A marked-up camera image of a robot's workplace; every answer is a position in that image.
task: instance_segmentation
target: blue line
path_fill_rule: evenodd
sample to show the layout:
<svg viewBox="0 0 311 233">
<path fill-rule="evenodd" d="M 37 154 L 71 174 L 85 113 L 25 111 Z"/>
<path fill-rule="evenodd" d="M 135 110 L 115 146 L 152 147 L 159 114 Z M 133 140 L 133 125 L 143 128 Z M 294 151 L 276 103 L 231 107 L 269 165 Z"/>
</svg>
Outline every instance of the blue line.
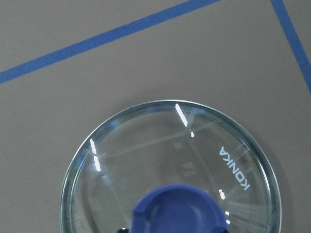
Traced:
<svg viewBox="0 0 311 233">
<path fill-rule="evenodd" d="M 150 28 L 156 24 L 165 22 L 191 11 L 197 10 L 219 0 L 189 0 L 182 4 L 173 6 L 153 15 L 141 18 L 137 21 L 112 29 L 103 34 L 91 37 L 63 49 L 49 53 L 42 57 L 23 63 L 19 66 L 5 70 L 0 73 L 0 84 L 44 68 L 56 62 L 75 56 L 79 53 L 91 50 L 98 46 L 107 44 L 122 37 L 131 35 L 141 30 Z"/>
<path fill-rule="evenodd" d="M 271 3 L 311 92 L 311 65 L 295 31 L 293 23 L 291 22 L 291 18 L 286 10 L 284 2 L 283 0 L 271 0 Z"/>
</svg>

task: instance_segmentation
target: round lid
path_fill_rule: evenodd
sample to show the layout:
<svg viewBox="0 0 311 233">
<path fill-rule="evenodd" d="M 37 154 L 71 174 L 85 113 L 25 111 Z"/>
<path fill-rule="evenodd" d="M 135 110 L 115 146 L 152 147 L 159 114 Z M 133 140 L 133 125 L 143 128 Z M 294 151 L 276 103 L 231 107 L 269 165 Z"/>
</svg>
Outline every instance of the round lid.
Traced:
<svg viewBox="0 0 311 233">
<path fill-rule="evenodd" d="M 207 106 L 160 100 L 87 137 L 64 179 L 62 233 L 182 233 L 186 222 L 193 233 L 280 232 L 276 178 L 244 128 Z"/>
</svg>

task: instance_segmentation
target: blue tape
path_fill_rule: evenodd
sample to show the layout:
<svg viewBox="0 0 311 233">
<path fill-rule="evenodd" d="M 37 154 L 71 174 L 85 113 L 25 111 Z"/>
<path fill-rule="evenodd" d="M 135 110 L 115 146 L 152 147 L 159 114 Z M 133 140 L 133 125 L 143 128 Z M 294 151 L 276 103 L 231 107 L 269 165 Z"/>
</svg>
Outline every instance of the blue tape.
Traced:
<svg viewBox="0 0 311 233">
<path fill-rule="evenodd" d="M 17 78 L 19 76 L 28 74 L 46 66 L 52 65 L 56 62 L 65 60 L 79 53 L 91 50 L 98 46 L 107 44 L 114 40 L 118 40 L 127 35 L 139 32 L 141 30 L 150 28 L 156 24 L 165 22 L 172 18 L 181 16 L 191 11 L 197 10 L 219 0 L 189 0 L 182 4 L 173 6 L 166 10 L 160 11 L 153 15 L 141 18 L 137 21 L 123 25 L 121 27 L 112 29 L 103 34 L 91 37 L 76 44 L 70 45 L 63 49 L 49 53 L 42 57 L 23 63 L 17 67 L 5 70 L 0 73 L 0 84 Z"/>
<path fill-rule="evenodd" d="M 311 92 L 311 65 L 291 22 L 291 18 L 288 15 L 284 2 L 283 0 L 271 0 L 271 3 Z"/>
</svg>

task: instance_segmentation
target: transparent glass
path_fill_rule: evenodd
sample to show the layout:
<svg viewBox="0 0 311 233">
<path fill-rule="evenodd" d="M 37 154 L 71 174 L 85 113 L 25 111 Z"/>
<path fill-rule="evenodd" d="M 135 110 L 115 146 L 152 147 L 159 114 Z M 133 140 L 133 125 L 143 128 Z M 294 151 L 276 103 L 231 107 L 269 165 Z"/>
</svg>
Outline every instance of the transparent glass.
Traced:
<svg viewBox="0 0 311 233">
<path fill-rule="evenodd" d="M 91 133 L 64 179 L 61 230 L 131 230 L 135 204 L 172 183 L 209 193 L 229 233 L 280 232 L 276 178 L 256 141 L 226 115 L 181 100 L 129 108 Z"/>
</svg>

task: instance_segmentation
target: blue cap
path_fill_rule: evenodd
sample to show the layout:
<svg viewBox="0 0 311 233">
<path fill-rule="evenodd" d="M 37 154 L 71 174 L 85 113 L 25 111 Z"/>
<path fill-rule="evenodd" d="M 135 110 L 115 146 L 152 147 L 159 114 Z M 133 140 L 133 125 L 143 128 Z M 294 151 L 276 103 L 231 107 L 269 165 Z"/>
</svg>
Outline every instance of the blue cap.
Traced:
<svg viewBox="0 0 311 233">
<path fill-rule="evenodd" d="M 133 209 L 131 233 L 223 233 L 228 224 L 217 202 L 187 184 L 160 187 Z"/>
</svg>

